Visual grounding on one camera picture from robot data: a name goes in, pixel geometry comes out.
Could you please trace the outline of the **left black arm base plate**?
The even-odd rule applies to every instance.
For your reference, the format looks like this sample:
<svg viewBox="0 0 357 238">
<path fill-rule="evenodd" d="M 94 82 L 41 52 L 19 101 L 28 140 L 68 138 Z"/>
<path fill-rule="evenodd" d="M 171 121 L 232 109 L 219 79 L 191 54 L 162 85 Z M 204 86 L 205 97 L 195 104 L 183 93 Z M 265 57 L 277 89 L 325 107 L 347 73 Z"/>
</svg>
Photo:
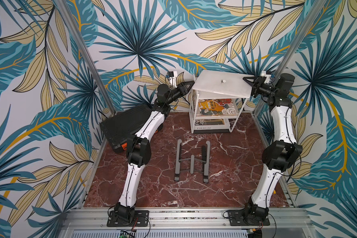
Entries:
<svg viewBox="0 0 357 238">
<path fill-rule="evenodd" d="M 147 227 L 149 218 L 148 210 L 136 210 L 127 218 L 110 211 L 107 227 Z"/>
</svg>

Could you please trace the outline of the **silver laptop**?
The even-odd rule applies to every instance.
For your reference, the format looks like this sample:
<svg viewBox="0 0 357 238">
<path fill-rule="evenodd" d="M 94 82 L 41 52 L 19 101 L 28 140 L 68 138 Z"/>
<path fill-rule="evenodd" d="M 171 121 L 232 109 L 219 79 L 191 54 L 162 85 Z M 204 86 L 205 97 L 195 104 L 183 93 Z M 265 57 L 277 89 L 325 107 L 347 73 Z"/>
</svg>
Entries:
<svg viewBox="0 0 357 238">
<path fill-rule="evenodd" d="M 198 76 L 193 90 L 236 96 L 237 98 L 249 98 L 252 86 L 244 81 L 248 74 L 203 70 Z"/>
</svg>

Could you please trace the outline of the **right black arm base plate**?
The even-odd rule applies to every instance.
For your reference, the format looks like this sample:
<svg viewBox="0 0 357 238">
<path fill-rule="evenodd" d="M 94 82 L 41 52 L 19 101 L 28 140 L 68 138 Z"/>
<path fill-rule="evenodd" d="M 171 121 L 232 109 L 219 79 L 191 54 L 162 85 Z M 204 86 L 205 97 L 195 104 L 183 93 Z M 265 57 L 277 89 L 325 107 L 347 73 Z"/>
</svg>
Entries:
<svg viewBox="0 0 357 238">
<path fill-rule="evenodd" d="M 245 209 L 228 210 L 227 215 L 231 226 L 269 226 L 268 219 L 269 210 L 255 211 L 255 213 L 247 212 Z"/>
</svg>

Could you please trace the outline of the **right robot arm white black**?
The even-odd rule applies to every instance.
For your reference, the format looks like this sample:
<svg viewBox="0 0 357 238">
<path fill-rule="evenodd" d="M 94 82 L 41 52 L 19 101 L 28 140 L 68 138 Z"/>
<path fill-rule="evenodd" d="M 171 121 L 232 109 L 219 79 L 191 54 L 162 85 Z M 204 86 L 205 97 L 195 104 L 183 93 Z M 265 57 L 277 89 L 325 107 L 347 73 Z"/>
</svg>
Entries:
<svg viewBox="0 0 357 238">
<path fill-rule="evenodd" d="M 247 225 L 264 224 L 276 184 L 303 151 L 293 133 L 292 101 L 288 97 L 294 80 L 294 76 L 287 73 L 282 74 L 275 85 L 271 84 L 267 76 L 244 77 L 244 81 L 252 86 L 252 97 L 260 95 L 267 99 L 266 104 L 274 123 L 273 142 L 262 154 L 263 172 L 258 187 L 240 216 Z"/>
</svg>

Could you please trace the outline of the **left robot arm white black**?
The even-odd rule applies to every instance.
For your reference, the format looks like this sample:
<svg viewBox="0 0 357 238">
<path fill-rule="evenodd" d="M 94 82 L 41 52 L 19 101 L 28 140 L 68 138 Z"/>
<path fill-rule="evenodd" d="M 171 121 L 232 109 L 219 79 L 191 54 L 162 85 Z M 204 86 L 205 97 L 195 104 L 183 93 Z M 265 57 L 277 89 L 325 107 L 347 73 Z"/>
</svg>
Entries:
<svg viewBox="0 0 357 238">
<path fill-rule="evenodd" d="M 138 132 L 128 136 L 126 153 L 128 173 L 122 195 L 111 216 L 113 221 L 127 225 L 133 223 L 141 174 L 151 158 L 150 141 L 156 131 L 162 129 L 163 122 L 171 111 L 170 104 L 188 94 L 194 84 L 194 81 L 185 81 L 174 89 L 170 89 L 165 84 L 159 85 L 157 99 L 148 120 Z"/>
</svg>

